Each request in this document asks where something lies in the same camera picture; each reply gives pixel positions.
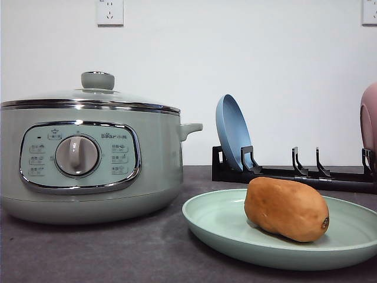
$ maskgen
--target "potato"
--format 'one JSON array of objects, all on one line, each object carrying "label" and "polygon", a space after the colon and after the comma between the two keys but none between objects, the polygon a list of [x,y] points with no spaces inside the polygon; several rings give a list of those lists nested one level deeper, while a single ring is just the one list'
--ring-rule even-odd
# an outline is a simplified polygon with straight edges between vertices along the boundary
[{"label": "potato", "polygon": [[258,177],[247,187],[244,210],[262,229],[299,242],[319,239],[329,227],[329,209],[314,188],[294,181]]}]

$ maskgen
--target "plate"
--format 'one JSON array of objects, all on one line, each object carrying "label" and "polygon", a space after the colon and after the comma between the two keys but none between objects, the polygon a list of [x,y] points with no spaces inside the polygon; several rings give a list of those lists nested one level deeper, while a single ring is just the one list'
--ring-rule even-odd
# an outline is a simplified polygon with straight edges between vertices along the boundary
[{"label": "plate", "polygon": [[324,197],[330,225],[317,241],[300,243],[265,232],[243,210],[246,189],[219,190],[182,207],[191,231],[215,250],[249,263],[279,269],[326,270],[351,266],[377,254],[377,213]]},{"label": "plate", "polygon": [[[241,109],[230,94],[217,103],[216,128],[228,164],[242,172],[241,147],[251,146],[252,142]],[[245,155],[245,162],[253,166],[249,154]]]}]

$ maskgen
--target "black dish rack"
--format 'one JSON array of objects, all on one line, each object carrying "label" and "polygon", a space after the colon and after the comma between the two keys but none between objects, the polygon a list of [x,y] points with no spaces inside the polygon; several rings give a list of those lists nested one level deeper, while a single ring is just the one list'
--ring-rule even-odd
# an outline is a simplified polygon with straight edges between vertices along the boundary
[{"label": "black dish rack", "polygon": [[[242,147],[241,161],[243,171],[232,169],[227,163],[226,156],[221,146],[212,148],[212,181],[249,183],[257,177],[272,177],[275,179],[294,180],[305,183],[317,190],[336,190],[343,192],[373,193],[377,194],[377,178],[375,173],[375,154],[368,149],[362,149],[363,173],[332,172],[325,169],[319,161],[319,149],[316,149],[316,170],[304,168],[299,162],[299,150],[292,149],[292,169],[265,168],[258,165],[254,159],[253,146]],[[245,155],[249,154],[253,167],[245,163]]]}]

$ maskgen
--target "wall outlet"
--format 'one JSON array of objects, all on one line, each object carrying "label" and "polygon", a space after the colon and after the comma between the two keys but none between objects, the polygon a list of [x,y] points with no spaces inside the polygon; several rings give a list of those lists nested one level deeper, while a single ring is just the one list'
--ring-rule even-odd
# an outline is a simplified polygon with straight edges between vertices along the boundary
[{"label": "wall outlet", "polygon": [[363,0],[362,25],[377,26],[377,0]]},{"label": "wall outlet", "polygon": [[97,25],[99,27],[122,27],[123,6],[123,0],[97,0]]}]

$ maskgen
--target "countertop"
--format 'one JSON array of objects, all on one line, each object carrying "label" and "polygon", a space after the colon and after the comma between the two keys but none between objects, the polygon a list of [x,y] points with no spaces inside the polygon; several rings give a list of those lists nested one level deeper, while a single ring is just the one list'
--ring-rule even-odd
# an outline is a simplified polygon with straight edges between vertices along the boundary
[{"label": "countertop", "polygon": [[[1,211],[1,282],[377,282],[377,256],[348,268],[304,272],[248,264],[211,249],[188,229],[183,203],[247,185],[212,182],[211,166],[184,166],[183,172],[183,190],[168,207],[135,219],[54,226]],[[377,195],[320,192],[377,211]]]}]

